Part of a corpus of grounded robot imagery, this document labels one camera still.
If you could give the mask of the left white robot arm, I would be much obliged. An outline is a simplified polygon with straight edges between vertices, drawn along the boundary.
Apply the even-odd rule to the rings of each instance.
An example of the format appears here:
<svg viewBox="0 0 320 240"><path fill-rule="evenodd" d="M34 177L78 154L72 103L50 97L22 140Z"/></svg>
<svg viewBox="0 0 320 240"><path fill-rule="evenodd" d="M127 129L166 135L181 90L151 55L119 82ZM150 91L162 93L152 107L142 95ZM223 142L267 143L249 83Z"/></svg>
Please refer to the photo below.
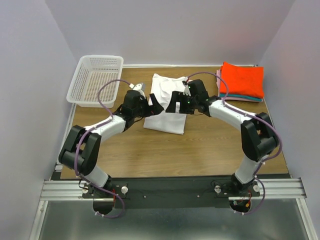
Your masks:
<svg viewBox="0 0 320 240"><path fill-rule="evenodd" d="M67 135L58 161L91 183L93 191L101 198L112 190L111 176L97 164L101 143L129 129L136 118L160 114L164 108L153 93L149 97L151 105L141 90L128 90L123 103L107 119L86 127L75 125Z"/></svg>

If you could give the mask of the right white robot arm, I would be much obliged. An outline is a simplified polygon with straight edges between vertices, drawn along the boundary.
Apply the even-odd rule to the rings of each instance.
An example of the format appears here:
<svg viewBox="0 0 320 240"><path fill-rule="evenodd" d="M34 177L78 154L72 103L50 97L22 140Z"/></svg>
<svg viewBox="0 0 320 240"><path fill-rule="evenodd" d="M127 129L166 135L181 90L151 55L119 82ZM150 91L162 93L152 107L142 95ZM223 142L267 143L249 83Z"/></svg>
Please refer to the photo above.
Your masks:
<svg viewBox="0 0 320 240"><path fill-rule="evenodd" d="M265 112L255 114L241 110L218 96L209 96L200 79L184 83L184 91L173 91L167 113L200 113L219 119L240 131L243 160L231 176L230 191L241 196L254 181L263 161L278 147L280 141Z"/></svg>

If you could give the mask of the white t shirt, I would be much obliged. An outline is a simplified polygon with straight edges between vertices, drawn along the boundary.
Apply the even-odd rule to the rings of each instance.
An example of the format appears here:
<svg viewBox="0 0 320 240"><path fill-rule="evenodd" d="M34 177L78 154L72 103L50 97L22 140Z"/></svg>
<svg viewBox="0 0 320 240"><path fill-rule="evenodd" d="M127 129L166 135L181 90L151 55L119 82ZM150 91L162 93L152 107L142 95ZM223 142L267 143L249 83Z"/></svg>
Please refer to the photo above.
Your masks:
<svg viewBox="0 0 320 240"><path fill-rule="evenodd" d="M150 92L155 95L159 104L166 109L169 106L174 91L183 92L185 76L170 78L155 73L152 77ZM166 132L170 134L183 135L186 123L186 114L179 113L180 104L176 103L173 113L162 111L160 114L145 118L143 127L145 129Z"/></svg>

